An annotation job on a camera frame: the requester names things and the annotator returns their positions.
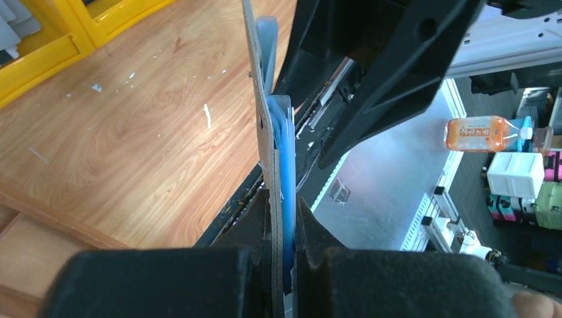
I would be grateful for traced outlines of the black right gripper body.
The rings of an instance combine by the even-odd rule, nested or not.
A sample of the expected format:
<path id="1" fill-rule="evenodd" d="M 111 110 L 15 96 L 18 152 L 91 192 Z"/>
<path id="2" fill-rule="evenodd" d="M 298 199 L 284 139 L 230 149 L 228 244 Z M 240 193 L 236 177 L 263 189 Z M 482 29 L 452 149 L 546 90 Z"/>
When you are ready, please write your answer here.
<path id="1" fill-rule="evenodd" d="M 352 94 L 319 150 L 297 167 L 326 168 L 358 143 L 424 113 L 482 1 L 298 1 L 274 92 L 311 102 L 343 60 Z"/>

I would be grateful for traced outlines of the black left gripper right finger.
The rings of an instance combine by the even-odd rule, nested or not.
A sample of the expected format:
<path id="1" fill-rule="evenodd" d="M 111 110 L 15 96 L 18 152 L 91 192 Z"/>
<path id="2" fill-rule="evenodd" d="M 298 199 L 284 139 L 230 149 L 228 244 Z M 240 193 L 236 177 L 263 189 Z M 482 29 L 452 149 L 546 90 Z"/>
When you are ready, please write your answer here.
<path id="1" fill-rule="evenodd" d="M 348 248 L 296 203 L 295 317 L 515 317 L 500 276 L 466 254 Z"/>

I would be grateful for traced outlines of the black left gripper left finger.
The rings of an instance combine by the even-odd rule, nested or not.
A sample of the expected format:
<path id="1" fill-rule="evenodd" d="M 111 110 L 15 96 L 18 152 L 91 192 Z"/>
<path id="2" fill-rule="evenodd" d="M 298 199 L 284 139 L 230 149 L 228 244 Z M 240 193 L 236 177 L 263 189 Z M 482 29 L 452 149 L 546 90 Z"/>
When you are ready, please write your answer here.
<path id="1" fill-rule="evenodd" d="M 269 194 L 214 244 L 72 256 L 40 317 L 271 317 Z"/>

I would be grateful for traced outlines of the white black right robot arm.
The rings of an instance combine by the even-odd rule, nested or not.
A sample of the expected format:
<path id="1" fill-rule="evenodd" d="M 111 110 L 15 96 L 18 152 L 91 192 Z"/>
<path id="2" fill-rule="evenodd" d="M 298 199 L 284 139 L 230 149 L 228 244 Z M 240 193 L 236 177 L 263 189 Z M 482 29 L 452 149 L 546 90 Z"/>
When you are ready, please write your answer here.
<path id="1" fill-rule="evenodd" d="M 345 60 L 301 172 L 421 115 L 446 78 L 560 62 L 561 2 L 298 1 L 274 92 L 310 110 Z"/>

